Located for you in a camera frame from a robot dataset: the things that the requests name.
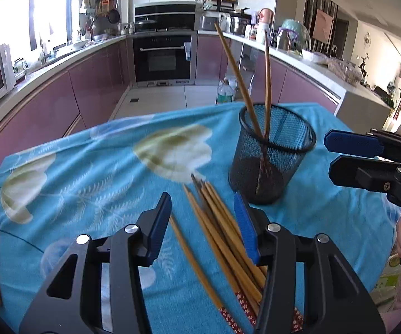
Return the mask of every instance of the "white countertop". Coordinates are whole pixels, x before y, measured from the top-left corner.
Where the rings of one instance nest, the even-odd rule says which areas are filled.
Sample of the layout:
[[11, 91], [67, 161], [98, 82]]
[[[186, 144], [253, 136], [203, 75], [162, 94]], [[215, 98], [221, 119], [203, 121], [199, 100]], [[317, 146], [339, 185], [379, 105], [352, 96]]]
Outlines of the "white countertop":
[[41, 68], [36, 72], [26, 76], [26, 79], [17, 84], [10, 92], [8, 92], [3, 98], [0, 99], [0, 121], [27, 95], [29, 95], [34, 89], [39, 87], [45, 81], [51, 79], [54, 75], [65, 70], [68, 66], [76, 63], [77, 61], [84, 59], [90, 54], [106, 48], [112, 44], [118, 43], [119, 41], [125, 40], [128, 35], [122, 35], [114, 37], [112, 39], [103, 41], [101, 43], [88, 46], [82, 50], [76, 51], [74, 54], [68, 57], [58, 60], [49, 66]]
[[[198, 31], [200, 35], [218, 35], [216, 31]], [[229, 33], [224, 33], [224, 36], [232, 40], [244, 43], [260, 51], [265, 51], [264, 44], [257, 43], [254, 40], [245, 39], [241, 36], [236, 36]], [[269, 48], [270, 55], [275, 59], [278, 59], [285, 64], [292, 66], [299, 70], [311, 79], [317, 81], [321, 85], [325, 86], [329, 92], [333, 93], [339, 100], [344, 99], [347, 92], [355, 95], [359, 95], [365, 99], [369, 99], [378, 104], [387, 106], [375, 93], [362, 85], [355, 87], [349, 83], [338, 78], [334, 73], [327, 70], [326, 67], [304, 60], [300, 55], [292, 52], [286, 52], [282, 50], [276, 50], [275, 48]]]
[[[216, 31], [198, 31], [200, 35], [218, 35]], [[244, 39], [240, 36], [236, 36], [229, 33], [224, 33], [224, 36], [235, 41], [247, 44], [253, 48], [264, 51], [264, 45], [259, 44], [256, 41]], [[42, 68], [26, 77], [26, 79], [17, 84], [9, 93], [7, 93], [2, 99], [0, 99], [0, 121], [27, 95], [29, 95], [34, 89], [39, 87], [41, 84], [51, 79], [54, 75], [65, 70], [68, 66], [84, 59], [90, 54], [93, 54], [109, 45], [115, 44], [119, 41], [125, 40], [128, 35], [115, 37], [96, 45], [89, 46], [68, 57], [58, 60], [45, 68]], [[387, 107], [387, 105], [373, 92], [362, 87], [351, 86], [350, 84], [339, 79], [336, 75], [329, 72], [325, 67], [305, 61], [301, 56], [293, 54], [291, 52], [278, 51], [274, 48], [270, 48], [270, 55], [285, 64], [292, 66], [293, 68], [304, 73], [314, 81], [317, 81], [322, 86], [335, 96], [337, 100], [342, 101], [346, 93], [350, 92], [359, 97], [371, 100], [377, 104]]]

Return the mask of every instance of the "table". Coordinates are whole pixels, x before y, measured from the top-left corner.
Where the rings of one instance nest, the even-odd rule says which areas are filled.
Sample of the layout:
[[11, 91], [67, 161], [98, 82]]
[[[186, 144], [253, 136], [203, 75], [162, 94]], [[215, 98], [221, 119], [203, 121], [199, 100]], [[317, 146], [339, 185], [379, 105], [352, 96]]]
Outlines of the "table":
[[[155, 207], [166, 191], [198, 262], [233, 317], [251, 333], [182, 190], [194, 172], [211, 181], [232, 209], [227, 175], [242, 106], [120, 119], [6, 157], [0, 167], [0, 315], [9, 326], [18, 331], [44, 275], [72, 240], [83, 233], [94, 239], [112, 235]], [[283, 197], [261, 208], [294, 234], [327, 233], [371, 290], [390, 253], [399, 209], [385, 195], [335, 187], [327, 173], [337, 154], [326, 150], [323, 139], [330, 129], [348, 128], [317, 104], [285, 106], [311, 123], [317, 145]], [[303, 274], [297, 271], [301, 309]], [[170, 226], [158, 259], [140, 274], [153, 333], [231, 332]]]

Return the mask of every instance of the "oven handle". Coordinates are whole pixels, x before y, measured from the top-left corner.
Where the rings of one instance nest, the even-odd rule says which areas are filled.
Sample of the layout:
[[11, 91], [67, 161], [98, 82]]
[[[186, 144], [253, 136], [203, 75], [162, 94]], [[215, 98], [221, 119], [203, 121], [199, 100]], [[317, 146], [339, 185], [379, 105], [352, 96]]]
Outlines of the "oven handle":
[[173, 46], [172, 48], [150, 48], [150, 49], [140, 48], [140, 51], [156, 51], [156, 50], [185, 50], [185, 46]]

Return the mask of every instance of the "plastic bottle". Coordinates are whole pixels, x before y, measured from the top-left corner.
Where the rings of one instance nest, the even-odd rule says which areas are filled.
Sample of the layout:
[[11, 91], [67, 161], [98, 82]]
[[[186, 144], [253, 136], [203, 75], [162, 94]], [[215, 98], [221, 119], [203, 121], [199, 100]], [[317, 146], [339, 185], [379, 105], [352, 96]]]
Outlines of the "plastic bottle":
[[216, 105], [222, 103], [230, 103], [233, 101], [234, 91], [229, 85], [228, 79], [224, 79], [224, 83], [217, 88]]

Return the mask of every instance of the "pink cabinet door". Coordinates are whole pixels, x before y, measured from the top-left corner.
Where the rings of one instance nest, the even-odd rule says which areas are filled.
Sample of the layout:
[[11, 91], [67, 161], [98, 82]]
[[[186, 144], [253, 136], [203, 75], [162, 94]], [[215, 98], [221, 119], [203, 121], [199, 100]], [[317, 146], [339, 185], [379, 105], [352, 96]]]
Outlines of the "pink cabinet door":
[[128, 46], [126, 44], [126, 40], [121, 41], [119, 43], [119, 52], [120, 52], [120, 65], [122, 68], [122, 77], [123, 77], [123, 88], [129, 86], [129, 67], [128, 67]]
[[106, 123], [119, 100], [119, 91], [112, 87], [107, 50], [98, 51], [69, 70], [75, 99], [86, 128]]
[[0, 165], [10, 154], [63, 137], [78, 115], [71, 79], [66, 72], [39, 92], [3, 128]]
[[[230, 39], [226, 39], [227, 45], [230, 46]], [[224, 81], [228, 68], [228, 57], [224, 48], [222, 48], [221, 67], [219, 68], [219, 80]]]
[[[278, 104], [284, 79], [286, 78], [287, 67], [270, 58], [270, 71], [272, 77], [272, 104]], [[256, 61], [252, 100], [254, 103], [265, 103], [266, 101], [266, 57], [263, 52], [259, 52], [258, 60]]]
[[284, 86], [282, 87], [280, 103], [314, 102], [335, 113], [337, 104], [332, 101], [320, 88], [304, 79], [299, 74], [288, 69]]
[[85, 126], [85, 123], [83, 122], [83, 119], [80, 119], [79, 122], [77, 123], [77, 125], [72, 130], [71, 134], [75, 134], [75, 133], [81, 132], [83, 130], [86, 130], [86, 126]]
[[222, 44], [218, 36], [199, 35], [197, 38], [196, 80], [219, 80]]
[[111, 84], [113, 94], [116, 95], [115, 104], [117, 104], [123, 92], [125, 91], [122, 79], [122, 66], [120, 64], [119, 44], [108, 46], [107, 50], [109, 72], [111, 74]]

